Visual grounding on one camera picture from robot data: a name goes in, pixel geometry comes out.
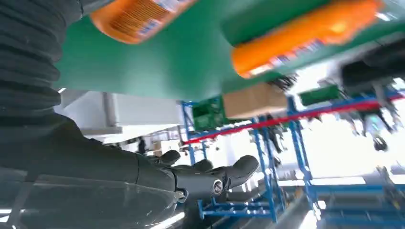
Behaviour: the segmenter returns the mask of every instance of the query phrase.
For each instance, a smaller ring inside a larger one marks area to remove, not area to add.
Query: orange bottle
[[[343,44],[372,24],[381,0],[336,0],[232,51],[235,71],[252,78],[326,44]]]
[[[128,44],[147,40],[195,0],[115,0],[90,14],[105,35]]]

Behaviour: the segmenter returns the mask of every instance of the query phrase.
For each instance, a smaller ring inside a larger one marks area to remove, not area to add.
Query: blue metal rack
[[[402,98],[405,95],[405,90],[401,91],[389,91],[387,92],[386,96],[388,98]],[[341,107],[346,107],[349,105],[354,105],[358,103],[364,102],[375,102],[375,96],[367,96],[361,98],[355,98],[345,101],[336,102],[332,105],[317,107],[306,109],[303,111],[298,111],[296,109],[295,101],[292,97],[288,98],[288,116],[300,116],[304,117],[309,115],[315,111],[322,111],[326,109],[337,109]],[[186,134],[188,140],[195,139],[198,137],[203,137],[207,135],[211,135],[214,133],[220,133],[222,131],[226,131],[231,128],[223,128],[221,130],[212,130],[212,131],[204,131],[199,134],[190,134],[189,125],[192,125],[191,119],[188,117],[186,112],[186,107],[192,106],[194,103],[182,103],[182,110],[184,115],[184,124],[186,129]],[[384,191],[384,185],[344,185],[344,186],[326,186],[326,185],[313,185],[312,181],[312,173],[310,171],[309,162],[307,158],[307,153],[304,147],[304,141],[302,137],[302,133],[300,130],[300,124],[298,121],[291,121],[289,123],[289,128],[292,133],[294,148],[296,151],[297,162],[299,169],[304,174],[304,184],[305,184],[305,191],[307,194],[307,199],[309,201],[310,207],[314,210],[314,212],[318,212],[321,214],[321,221],[320,222],[328,222],[332,224],[350,224],[350,225],[388,225],[388,226],[405,226],[405,219],[404,214],[402,211],[393,210],[392,206],[387,205],[388,208],[382,208],[379,210],[376,209],[368,209],[368,208],[356,208],[356,209],[343,209],[343,208],[328,208],[328,209],[320,209],[318,205],[318,193],[321,192],[378,192],[382,193]],[[264,139],[265,139],[265,147],[268,151],[269,162],[270,162],[270,169],[272,171],[272,176],[268,177],[265,170],[265,163],[263,159],[262,149],[259,142],[258,137],[258,130],[254,129],[254,136],[256,140],[257,150],[259,152],[259,159],[260,165],[263,174],[265,175],[265,186],[266,186],[266,198],[268,203],[266,204],[218,204],[213,201],[207,208],[202,208],[202,203],[199,202],[200,205],[200,215],[203,218],[206,215],[216,215],[216,216],[237,216],[237,217],[270,217],[274,222],[277,222],[277,214],[280,211],[285,209],[284,201],[281,194],[281,189],[278,186],[277,174],[276,169],[274,167],[274,160],[273,155],[270,151],[269,146],[269,139],[266,136],[266,131],[264,131]],[[190,151],[190,160],[191,163],[195,163],[195,158],[193,154],[193,149],[189,146]],[[270,179],[274,179],[274,188],[278,197],[277,203],[274,201],[273,192]],[[396,188],[399,190],[405,190],[405,185],[396,185]]]
[[[403,97],[404,91],[388,92],[387,97],[398,98]],[[331,106],[341,106],[358,103],[359,101],[375,101],[374,96],[365,98],[357,98],[353,100],[339,102]],[[293,98],[288,99],[289,112],[288,115],[298,115],[295,101]],[[392,204],[386,203],[380,208],[370,208],[369,206],[354,206],[348,207],[328,207],[321,209],[318,205],[319,193],[383,193],[386,186],[382,185],[313,185],[311,183],[312,174],[309,168],[306,150],[304,147],[304,141],[302,133],[299,127],[298,121],[292,121],[289,124],[294,148],[297,155],[297,162],[301,172],[304,174],[304,184],[307,193],[307,199],[310,207],[313,209],[314,214],[317,215],[319,224],[328,223],[335,225],[354,225],[354,226],[389,226],[389,227],[401,227],[405,226],[405,211],[395,208]],[[405,190],[405,185],[395,185],[397,190]]]
[[[182,102],[182,112],[184,116],[184,126],[186,130],[186,135],[187,138],[190,140],[190,138],[196,138],[203,136],[207,133],[213,133],[217,132],[218,130],[215,131],[208,131],[208,132],[203,132],[201,134],[190,134],[190,126],[192,125],[192,121],[189,118],[187,114],[187,107],[193,106],[194,103],[187,103],[187,102]],[[278,185],[277,181],[277,175],[276,175],[276,168],[274,165],[274,159],[273,159],[273,154],[271,153],[270,150],[270,144],[269,144],[269,139],[268,139],[268,134],[267,130],[263,128],[263,133],[264,133],[264,142],[266,145],[266,151],[269,159],[269,168],[271,169],[272,173],[271,176],[269,177],[266,173],[266,165],[265,161],[263,158],[263,150],[260,146],[260,140],[259,140],[259,132],[257,129],[254,129],[254,136],[255,136],[255,141],[256,141],[256,146],[257,146],[257,151],[259,153],[259,159],[260,159],[260,167],[261,171],[264,174],[264,184],[266,187],[266,191],[264,193],[264,197],[266,198],[266,203],[216,203],[215,199],[212,199],[212,202],[208,207],[203,208],[203,203],[199,201],[199,208],[200,208],[200,215],[202,218],[205,216],[232,216],[232,217],[267,217],[271,218],[273,222],[277,222],[277,214],[280,211],[283,211],[285,209],[285,203],[284,203],[284,198],[282,195],[282,191]],[[206,155],[206,146],[204,142],[201,142],[202,144],[202,151],[204,153],[204,158],[207,158]],[[189,154],[190,154],[190,161],[191,164],[195,163],[195,157],[194,157],[194,151],[191,145],[189,145]],[[273,192],[277,194],[277,198],[273,198]]]

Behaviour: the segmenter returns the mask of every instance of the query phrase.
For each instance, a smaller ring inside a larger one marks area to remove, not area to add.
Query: red bar
[[[403,98],[403,97],[399,95],[399,96],[396,96],[391,99],[396,100],[396,99],[400,99],[400,98]],[[276,124],[285,123],[285,122],[289,122],[289,121],[299,120],[299,119],[305,118],[305,117],[315,117],[320,114],[343,112],[343,111],[348,111],[348,110],[367,110],[367,109],[375,108],[378,106],[379,106],[379,104],[377,101],[371,101],[371,102],[367,101],[367,102],[361,102],[361,103],[357,103],[357,104],[350,104],[350,105],[346,105],[346,106],[342,106],[342,107],[337,107],[337,108],[333,108],[333,109],[327,108],[327,109],[323,109],[323,110],[308,112],[305,114],[297,114],[297,115],[282,117],[282,118],[273,119],[273,120],[269,120],[269,121],[265,121],[265,122],[261,122],[261,123],[253,123],[253,124],[249,124],[249,125],[244,125],[244,126],[236,127],[234,129],[230,129],[230,130],[220,131],[218,133],[191,139],[187,142],[184,142],[184,144],[188,145],[188,144],[192,144],[192,143],[198,143],[204,139],[215,138],[219,135],[233,134],[233,133],[239,132],[244,129],[250,129],[250,128],[256,129],[256,128],[261,128],[261,127],[265,127],[265,126],[271,126],[271,125],[276,125]]]

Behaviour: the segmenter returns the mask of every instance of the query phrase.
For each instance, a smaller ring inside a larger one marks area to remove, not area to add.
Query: green container
[[[226,118],[222,97],[204,100],[192,107],[195,130],[211,130],[223,125],[232,124],[236,120]]]
[[[332,99],[339,99],[340,91],[337,85],[330,85],[315,90],[303,92],[299,94],[299,97],[301,99],[302,105],[308,106],[311,104],[317,104]]]

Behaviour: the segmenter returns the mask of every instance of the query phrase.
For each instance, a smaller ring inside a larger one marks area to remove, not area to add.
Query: green panel
[[[381,22],[350,44],[325,47],[253,80],[234,72],[231,43],[251,40],[325,2],[199,0],[141,45],[116,42],[86,18],[68,31],[57,86],[197,101],[275,79],[278,72],[289,72],[405,27],[395,21]]]
[[[338,99],[339,96],[340,91],[337,85],[330,85],[299,94],[299,97],[301,98],[301,103],[304,106],[325,102],[333,99]]]

